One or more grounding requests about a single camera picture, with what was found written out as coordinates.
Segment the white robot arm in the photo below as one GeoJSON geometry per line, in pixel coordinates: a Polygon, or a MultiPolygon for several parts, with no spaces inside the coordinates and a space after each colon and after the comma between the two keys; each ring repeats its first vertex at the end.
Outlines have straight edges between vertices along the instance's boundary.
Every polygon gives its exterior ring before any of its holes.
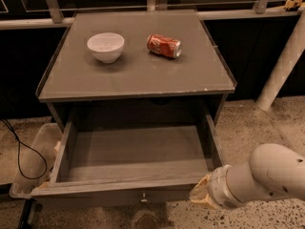
{"type": "Polygon", "coordinates": [[[190,201],[209,209],[232,210],[251,201],[305,199],[305,157],[279,144],[262,144],[249,159],[205,175],[190,201]]]}

